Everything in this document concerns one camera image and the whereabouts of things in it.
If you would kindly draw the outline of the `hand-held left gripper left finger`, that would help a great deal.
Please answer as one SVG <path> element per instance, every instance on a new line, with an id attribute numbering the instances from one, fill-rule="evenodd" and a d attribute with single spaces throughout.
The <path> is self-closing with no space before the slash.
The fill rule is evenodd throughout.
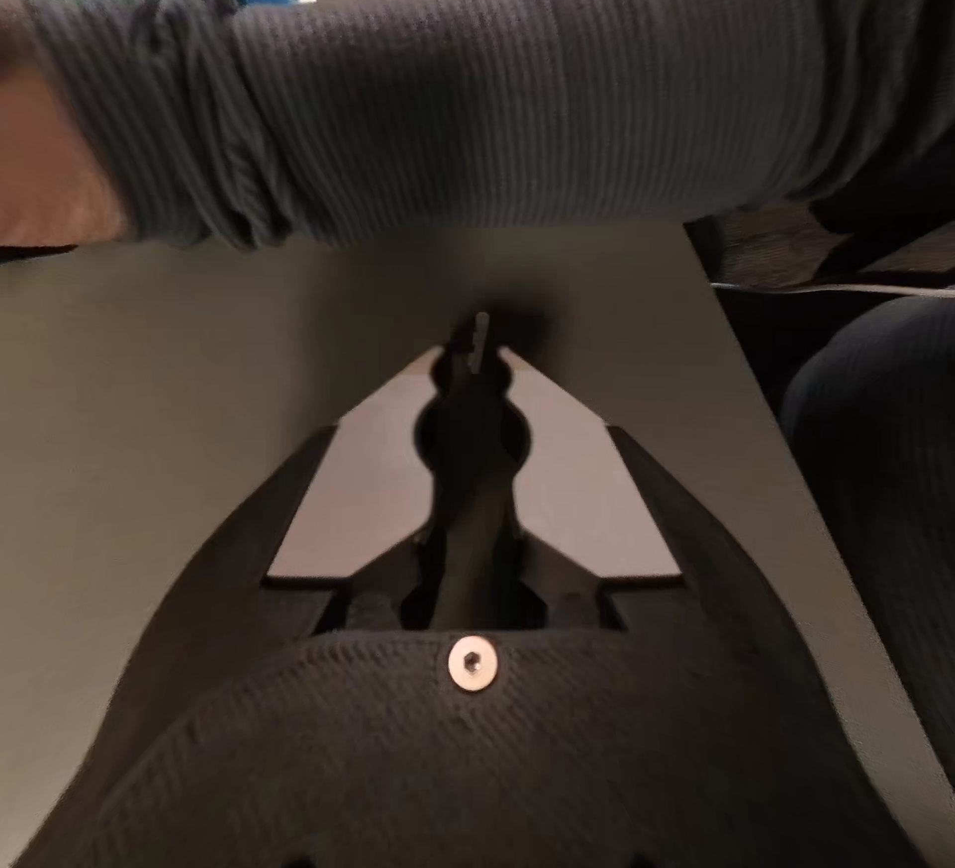
<path id="1" fill-rule="evenodd" d="M 416 426 L 436 396 L 431 347 L 337 422 L 269 565 L 276 587 L 375 594 L 400 610 L 418 585 L 418 541 L 433 514 L 434 478 Z"/>

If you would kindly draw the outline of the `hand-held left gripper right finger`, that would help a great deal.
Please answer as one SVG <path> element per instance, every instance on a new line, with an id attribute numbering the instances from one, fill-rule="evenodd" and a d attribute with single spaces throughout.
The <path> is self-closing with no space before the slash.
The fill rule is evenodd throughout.
<path id="1" fill-rule="evenodd" d="M 514 350 L 499 359 L 526 445 L 512 484 L 519 580 L 546 623 L 626 623 L 619 597 L 683 572 L 604 419 Z"/>

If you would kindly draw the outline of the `white brick assembly teal brick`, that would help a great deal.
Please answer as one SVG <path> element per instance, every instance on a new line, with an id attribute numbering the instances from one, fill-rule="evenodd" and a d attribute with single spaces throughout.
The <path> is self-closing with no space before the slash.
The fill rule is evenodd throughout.
<path id="1" fill-rule="evenodd" d="M 491 315 L 486 310 L 473 313 L 456 326 L 447 345 L 453 381 L 466 380 L 484 371 L 490 334 Z"/>

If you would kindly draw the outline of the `person's right forearm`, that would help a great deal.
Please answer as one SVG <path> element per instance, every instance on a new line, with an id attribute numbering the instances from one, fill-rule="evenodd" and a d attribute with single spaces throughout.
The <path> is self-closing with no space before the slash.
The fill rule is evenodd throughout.
<path id="1" fill-rule="evenodd" d="M 20 0 L 134 241 L 689 220 L 953 128 L 953 0 Z"/>

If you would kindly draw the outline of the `person's right hand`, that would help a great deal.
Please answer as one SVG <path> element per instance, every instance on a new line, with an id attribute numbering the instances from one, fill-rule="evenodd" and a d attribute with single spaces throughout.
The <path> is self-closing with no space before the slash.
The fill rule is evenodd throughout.
<path id="1" fill-rule="evenodd" d="M 22 0 L 1 0 L 1 245 L 117 241 L 126 216 L 109 176 L 41 69 Z"/>

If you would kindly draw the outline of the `person's leg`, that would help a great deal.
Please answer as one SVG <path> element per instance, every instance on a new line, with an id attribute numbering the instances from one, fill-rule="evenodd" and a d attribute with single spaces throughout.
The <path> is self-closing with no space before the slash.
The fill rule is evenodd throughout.
<path id="1" fill-rule="evenodd" d="M 953 300 L 844 326 L 795 373 L 779 422 L 953 782 Z"/>

